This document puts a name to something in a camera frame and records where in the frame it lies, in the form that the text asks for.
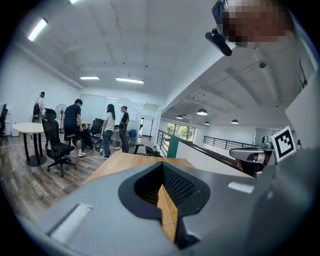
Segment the black hair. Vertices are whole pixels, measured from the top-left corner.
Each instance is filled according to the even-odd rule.
[[[113,104],[109,104],[106,107],[108,108],[108,110],[106,112],[111,113],[113,120],[116,120],[115,106]]]
[[[82,105],[82,100],[79,98],[75,100],[74,104],[78,104],[78,103],[80,103]]]

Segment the fan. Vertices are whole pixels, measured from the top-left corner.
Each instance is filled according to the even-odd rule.
[[[63,134],[64,130],[62,130],[62,115],[64,114],[64,112],[66,112],[66,108],[67,106],[64,104],[60,104],[55,108],[55,113],[56,113],[56,118],[60,120],[60,129],[59,129],[59,133]]]

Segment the table leg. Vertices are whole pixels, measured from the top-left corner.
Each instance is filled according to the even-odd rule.
[[[25,155],[26,155],[26,160],[29,161],[29,152],[28,152],[28,146],[27,146],[27,134],[23,134],[23,142],[24,142],[24,150],[25,150]]]
[[[39,140],[40,157],[43,157],[43,154],[42,154],[42,145],[41,145],[41,133],[38,134],[38,140]]]
[[[40,157],[38,153],[38,145],[37,145],[37,134],[33,134],[33,143],[34,143],[34,152],[35,152],[35,157],[38,165],[40,165]]]

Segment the person in black shirt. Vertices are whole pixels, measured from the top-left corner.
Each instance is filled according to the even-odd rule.
[[[62,116],[62,129],[64,129],[64,143],[68,144],[67,136],[75,135],[72,138],[73,145],[78,149],[78,157],[84,157],[87,154],[82,152],[81,149],[81,137],[80,131],[83,131],[82,122],[81,122],[81,106],[82,100],[77,99],[73,105],[70,105],[66,108]]]
[[[128,107],[127,106],[122,106],[121,107],[121,112],[123,113],[123,116],[122,116],[122,119],[121,119],[121,123],[125,123],[125,130],[127,130],[127,127],[128,127],[128,123],[130,121],[129,119],[129,114],[127,112],[127,109]],[[116,150],[120,150],[122,148],[122,141],[120,139],[120,146],[119,147],[116,147],[115,149]]]

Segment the sneaker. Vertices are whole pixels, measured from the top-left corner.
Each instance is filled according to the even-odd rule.
[[[87,155],[86,153],[81,152],[78,154],[78,157],[82,158],[82,157],[85,157],[86,155]]]

